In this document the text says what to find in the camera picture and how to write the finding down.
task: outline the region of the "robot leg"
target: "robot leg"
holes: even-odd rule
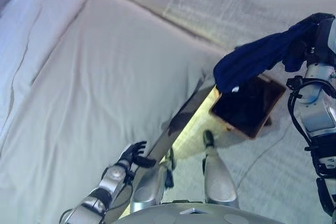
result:
[[[214,147],[211,131],[203,133],[206,157],[203,159],[205,202],[239,208],[235,184]]]

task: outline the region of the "gray carpet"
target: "gray carpet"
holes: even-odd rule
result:
[[[268,75],[285,84],[293,73],[276,65]],[[317,176],[310,154],[303,150],[305,141],[288,114],[288,95],[287,91],[273,110],[272,126],[264,127],[257,139],[245,140],[226,132],[208,115],[215,99],[210,94],[173,146],[177,157],[175,187],[165,193],[164,202],[204,199],[202,132],[211,129],[236,184],[241,209],[283,223],[331,223],[319,202]]]

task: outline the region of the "white bed sheet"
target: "white bed sheet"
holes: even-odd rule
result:
[[[86,0],[53,39],[3,138],[1,223],[57,223],[127,144],[155,143],[225,54],[126,0]]]
[[[20,104],[86,0],[11,0],[0,18],[0,153]]]

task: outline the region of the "silver metal arm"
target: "silver metal arm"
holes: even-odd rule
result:
[[[131,184],[135,173],[130,171],[132,163],[150,168],[155,160],[141,157],[146,142],[130,145],[119,160],[107,167],[98,185],[76,208],[70,210],[60,219],[61,224],[104,224],[104,218],[111,209],[114,200],[127,184]]]
[[[126,177],[125,168],[129,169],[130,164],[125,161],[119,161],[112,167],[109,167],[100,181],[89,196],[87,196],[70,214],[63,217],[64,224],[102,224],[106,212],[110,209],[113,201],[124,186]]]

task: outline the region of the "bed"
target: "bed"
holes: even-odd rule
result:
[[[10,0],[0,222],[57,223],[127,144],[147,140],[160,159],[171,120],[197,108],[225,54],[129,0]]]

